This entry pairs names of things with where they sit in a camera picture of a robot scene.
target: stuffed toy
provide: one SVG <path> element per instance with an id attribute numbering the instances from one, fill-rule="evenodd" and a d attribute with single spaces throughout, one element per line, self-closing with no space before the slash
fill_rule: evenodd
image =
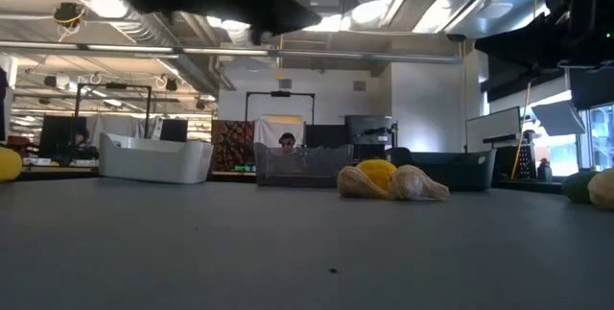
<path id="1" fill-rule="evenodd" d="M 345 167 L 337 177 L 344 198 L 446 201 L 450 191 L 413 166 L 394 167 L 385 160 L 369 160 Z"/>
<path id="2" fill-rule="evenodd" d="M 595 206 L 614 210 L 614 169 L 596 174 L 588 183 L 588 192 Z"/>
<path id="3" fill-rule="evenodd" d="M 0 147 L 0 183 L 15 180 L 21 173 L 21 156 L 16 152 Z"/>

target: green object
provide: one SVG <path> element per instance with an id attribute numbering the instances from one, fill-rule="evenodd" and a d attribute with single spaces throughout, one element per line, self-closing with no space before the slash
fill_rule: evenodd
<path id="1" fill-rule="evenodd" d="M 588 183 L 597 174 L 597 171 L 583 171 L 569 176 L 563 181 L 563 195 L 572 203 L 591 203 L 588 193 Z"/>

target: white wall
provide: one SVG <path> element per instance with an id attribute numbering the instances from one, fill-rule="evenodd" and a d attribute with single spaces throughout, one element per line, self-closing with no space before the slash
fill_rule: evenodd
<path id="1" fill-rule="evenodd" d="M 553 95 L 560 94 L 569 89 L 570 87 L 566 77 L 537 85 L 531 88 L 531 92 L 529 93 L 529 104 L 550 98 Z M 490 112 L 494 113 L 512 107 L 520 107 L 520 111 L 522 112 L 526 100 L 527 89 L 490 102 Z"/>
<path id="2" fill-rule="evenodd" d="M 380 76 L 379 109 L 381 114 L 392 116 L 392 64 Z"/>
<path id="3" fill-rule="evenodd" d="M 385 114 L 381 111 L 379 79 L 368 71 L 327 70 L 320 74 L 309 69 L 226 70 L 237 87 L 236 91 L 220 91 L 218 118 L 242 121 L 245 119 L 246 92 L 278 89 L 277 76 L 293 80 L 292 92 L 316 94 L 316 124 L 343 124 L 345 115 Z M 354 81 L 366 81 L 365 92 L 353 91 Z M 276 111 L 268 114 L 289 114 L 288 104 L 275 104 Z"/>
<path id="4" fill-rule="evenodd" d="M 392 118 L 399 122 L 400 147 L 461 151 L 461 70 L 459 65 L 392 65 Z"/>

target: black frame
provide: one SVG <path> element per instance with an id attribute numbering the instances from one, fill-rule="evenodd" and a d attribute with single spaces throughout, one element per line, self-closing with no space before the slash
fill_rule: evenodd
<path id="1" fill-rule="evenodd" d="M 311 125 L 315 125 L 316 124 L 316 94 L 314 93 L 293 93 L 293 92 L 279 92 L 279 91 L 272 91 L 272 92 L 252 92 L 249 91 L 246 93 L 246 117 L 245 117 L 245 121 L 248 120 L 248 112 L 249 112 L 249 97 L 251 95 L 271 95 L 272 97 L 291 97 L 291 96 L 308 96 L 311 97 L 312 100 L 312 104 L 311 104 Z"/>
<path id="2" fill-rule="evenodd" d="M 91 84 L 91 83 L 78 83 L 77 84 L 77 103 L 75 104 L 75 115 L 73 116 L 73 130 L 70 132 L 71 144 L 75 144 L 75 125 L 77 124 L 77 118 L 79 118 L 79 108 L 81 106 L 81 89 L 85 86 L 88 87 L 104 87 L 108 89 L 127 89 L 127 88 L 145 88 L 147 89 L 147 110 L 145 111 L 145 137 L 149 132 L 150 126 L 150 107 L 152 103 L 152 87 L 150 85 L 135 85 L 124 83 L 105 83 L 105 84 Z"/>

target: window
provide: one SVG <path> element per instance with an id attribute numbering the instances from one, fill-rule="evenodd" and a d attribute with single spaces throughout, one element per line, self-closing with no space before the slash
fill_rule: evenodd
<path id="1" fill-rule="evenodd" d="M 571 100 L 571 91 L 565 91 L 531 104 L 527 108 L 527 116 L 530 116 L 531 120 L 523 124 L 523 131 L 535 131 L 535 138 L 533 139 L 535 167 L 539 167 L 540 160 L 546 158 L 550 161 L 553 176 L 558 177 L 570 176 L 579 170 L 577 137 L 573 134 L 549 136 L 544 127 L 541 126 L 541 122 L 533 114 L 531 107 L 567 100 Z"/>
<path id="2" fill-rule="evenodd" d="M 614 105 L 590 110 L 593 166 L 598 171 L 614 167 Z"/>

